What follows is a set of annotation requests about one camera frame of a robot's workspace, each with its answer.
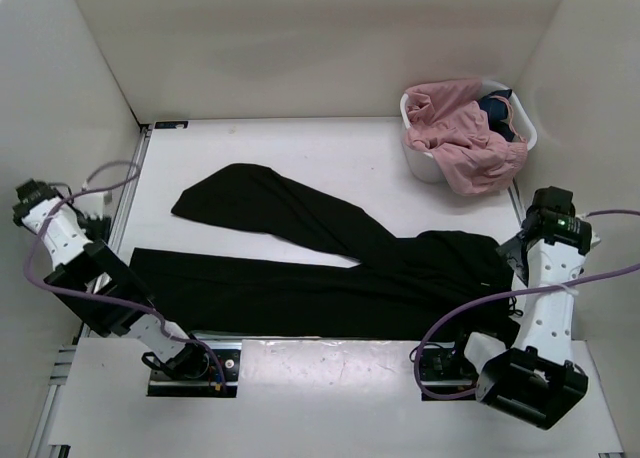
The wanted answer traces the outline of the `black trousers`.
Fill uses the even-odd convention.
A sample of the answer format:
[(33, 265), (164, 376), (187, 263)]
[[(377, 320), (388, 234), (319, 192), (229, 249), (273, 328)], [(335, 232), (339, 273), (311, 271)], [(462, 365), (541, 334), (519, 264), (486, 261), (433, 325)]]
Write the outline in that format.
[(354, 260), (348, 268), (137, 248), (130, 266), (156, 308), (188, 331), (250, 336), (452, 341), (476, 328), (512, 342), (512, 269), (488, 236), (425, 231), (399, 238), (363, 209), (256, 164), (232, 164), (184, 190), (176, 217), (267, 234)]

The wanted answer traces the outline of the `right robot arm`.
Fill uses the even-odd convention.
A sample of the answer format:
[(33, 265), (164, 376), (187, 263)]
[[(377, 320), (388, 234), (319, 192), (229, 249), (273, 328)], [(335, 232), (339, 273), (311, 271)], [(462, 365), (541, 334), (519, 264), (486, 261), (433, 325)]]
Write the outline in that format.
[(473, 332), (449, 353), (455, 374), (478, 374), (478, 402), (542, 430), (552, 428), (588, 390), (587, 377), (574, 366), (574, 295), (568, 283), (580, 275), (592, 227), (577, 217), (572, 198), (572, 192), (553, 186), (537, 190), (520, 231), (498, 249), (529, 294), (513, 344)]

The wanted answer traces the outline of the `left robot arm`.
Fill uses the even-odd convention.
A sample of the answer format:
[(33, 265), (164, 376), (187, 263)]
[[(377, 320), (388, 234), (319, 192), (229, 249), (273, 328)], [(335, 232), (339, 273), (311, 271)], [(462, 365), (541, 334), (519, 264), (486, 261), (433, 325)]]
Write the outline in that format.
[(102, 337), (143, 343), (143, 362), (171, 380), (211, 379), (216, 361), (206, 345), (161, 317), (152, 293), (104, 241), (111, 218), (107, 194), (65, 198), (56, 184), (30, 179), (16, 188), (13, 220), (44, 245), (52, 271), (30, 281), (52, 292)]

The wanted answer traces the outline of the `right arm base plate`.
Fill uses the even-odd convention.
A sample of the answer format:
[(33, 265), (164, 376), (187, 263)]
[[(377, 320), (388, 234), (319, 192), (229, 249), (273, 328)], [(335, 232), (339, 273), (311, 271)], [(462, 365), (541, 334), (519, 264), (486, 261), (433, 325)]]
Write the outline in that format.
[(451, 395), (473, 389), (478, 374), (453, 342), (429, 342), (419, 360), (420, 382), (432, 393)]

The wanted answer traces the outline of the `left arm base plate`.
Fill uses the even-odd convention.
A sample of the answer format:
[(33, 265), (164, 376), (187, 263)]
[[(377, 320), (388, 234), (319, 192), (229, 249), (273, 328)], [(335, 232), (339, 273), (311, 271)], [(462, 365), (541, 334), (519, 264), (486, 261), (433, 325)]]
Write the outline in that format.
[(145, 352), (150, 370), (147, 395), (158, 398), (235, 398), (241, 365), (239, 347), (212, 348), (187, 344), (175, 357), (162, 361)]

